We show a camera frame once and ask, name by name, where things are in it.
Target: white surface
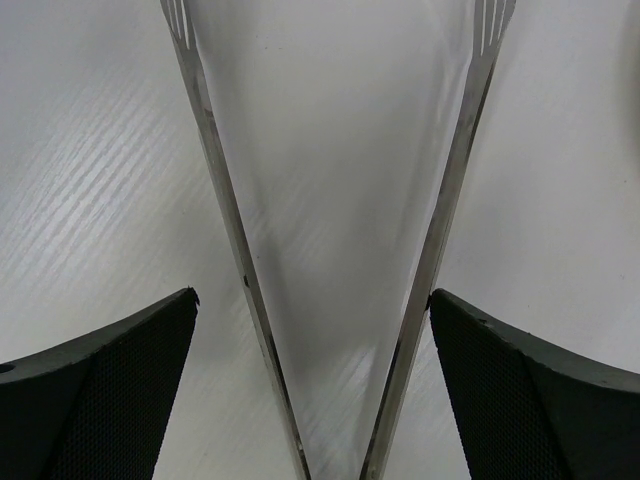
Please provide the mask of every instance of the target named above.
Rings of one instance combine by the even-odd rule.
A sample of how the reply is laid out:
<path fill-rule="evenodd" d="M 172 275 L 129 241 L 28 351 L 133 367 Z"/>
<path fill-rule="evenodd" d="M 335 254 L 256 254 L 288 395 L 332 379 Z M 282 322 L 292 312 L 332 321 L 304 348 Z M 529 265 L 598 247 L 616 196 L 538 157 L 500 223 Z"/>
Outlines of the white surface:
<path fill-rule="evenodd" d="M 357 478 L 458 117 L 470 0 L 201 1 L 199 49 L 312 477 Z"/>
<path fill-rule="evenodd" d="M 203 305 L 156 477 L 293 479 L 159 6 L 0 8 L 0 361 L 191 284 Z M 639 9 L 518 3 L 440 277 L 504 321 L 633 371 Z M 340 461 L 349 445 L 331 446 Z M 466 477 L 427 328 L 387 478 Z"/>

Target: silver fork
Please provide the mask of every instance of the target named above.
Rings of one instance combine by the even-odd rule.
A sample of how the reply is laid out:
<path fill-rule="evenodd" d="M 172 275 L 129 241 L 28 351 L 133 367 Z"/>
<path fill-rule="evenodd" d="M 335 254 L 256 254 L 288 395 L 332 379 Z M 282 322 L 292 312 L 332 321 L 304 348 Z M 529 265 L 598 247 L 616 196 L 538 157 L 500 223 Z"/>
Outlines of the silver fork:
<path fill-rule="evenodd" d="M 220 135 L 213 116 L 204 69 L 198 54 L 189 3 L 187 0 L 160 0 L 160 5 L 169 24 L 173 46 L 176 50 L 182 78 L 198 125 L 200 141 L 202 142 L 209 173 L 213 180 L 216 197 L 220 204 L 227 234 L 229 235 L 233 256 L 244 284 L 244 292 L 249 304 L 251 318 L 287 430 L 296 472 L 298 478 L 310 480 L 311 475 L 302 447 L 298 425 L 291 407 L 291 400 L 284 381 L 278 352 L 276 351 L 262 290 L 258 283 L 251 250 L 249 249 Z"/>
<path fill-rule="evenodd" d="M 458 203 L 471 146 L 491 84 L 504 32 L 516 0 L 476 0 L 473 55 L 467 73 L 460 114 L 451 143 L 436 207 L 420 253 L 400 334 L 393 352 L 382 400 L 360 471 L 360 480 L 380 480 L 411 376 L 431 291 Z"/>

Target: black textured pad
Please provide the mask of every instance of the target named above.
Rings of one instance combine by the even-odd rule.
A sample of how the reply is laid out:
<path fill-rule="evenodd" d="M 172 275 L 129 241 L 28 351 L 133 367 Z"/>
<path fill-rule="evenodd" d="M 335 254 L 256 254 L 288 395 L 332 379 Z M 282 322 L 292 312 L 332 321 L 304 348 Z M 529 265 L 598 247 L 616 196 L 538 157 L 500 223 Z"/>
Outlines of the black textured pad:
<path fill-rule="evenodd" d="M 182 290 L 0 368 L 0 479 L 151 479 L 197 302 Z"/>
<path fill-rule="evenodd" d="M 474 479 L 639 479 L 640 376 L 442 290 L 431 327 Z"/>

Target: metal fork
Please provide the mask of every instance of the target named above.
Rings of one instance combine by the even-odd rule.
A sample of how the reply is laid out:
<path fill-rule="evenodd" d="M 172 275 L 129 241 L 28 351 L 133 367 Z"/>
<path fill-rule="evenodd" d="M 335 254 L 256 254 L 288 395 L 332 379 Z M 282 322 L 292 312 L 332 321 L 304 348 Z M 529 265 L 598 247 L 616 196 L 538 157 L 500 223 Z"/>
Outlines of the metal fork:
<path fill-rule="evenodd" d="M 380 480 L 384 473 L 422 336 L 429 299 L 438 276 L 438 268 L 469 163 L 476 128 L 491 84 L 500 44 L 515 5 L 516 0 L 476 0 L 475 3 L 473 55 L 467 73 L 460 114 L 436 207 L 409 292 L 409 300 L 360 472 L 360 480 Z"/>
<path fill-rule="evenodd" d="M 233 191 L 227 161 L 213 116 L 211 99 L 198 53 L 195 30 L 187 0 L 160 0 L 162 11 L 169 24 L 173 46 L 182 72 L 191 108 L 196 118 L 200 141 L 216 197 L 220 204 L 233 256 L 244 284 L 251 318 L 258 335 L 265 364 L 278 399 L 280 413 L 287 430 L 298 478 L 310 480 L 309 467 L 302 447 L 300 433 L 291 407 L 291 400 L 284 381 L 278 352 L 271 331 L 258 276 L 253 264 L 247 236 L 242 225 L 238 202 Z"/>

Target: black object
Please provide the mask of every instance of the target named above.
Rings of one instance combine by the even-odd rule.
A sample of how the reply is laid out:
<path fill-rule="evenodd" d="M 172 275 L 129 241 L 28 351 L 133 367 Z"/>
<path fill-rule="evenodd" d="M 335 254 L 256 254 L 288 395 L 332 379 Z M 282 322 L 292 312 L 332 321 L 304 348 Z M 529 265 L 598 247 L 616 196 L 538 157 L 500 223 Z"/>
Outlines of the black object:
<path fill-rule="evenodd" d="M 474 479 L 640 478 L 640 375 L 443 290 L 432 296 L 431 328 Z"/>
<path fill-rule="evenodd" d="M 184 289 L 0 366 L 0 480 L 151 479 L 197 304 Z"/>

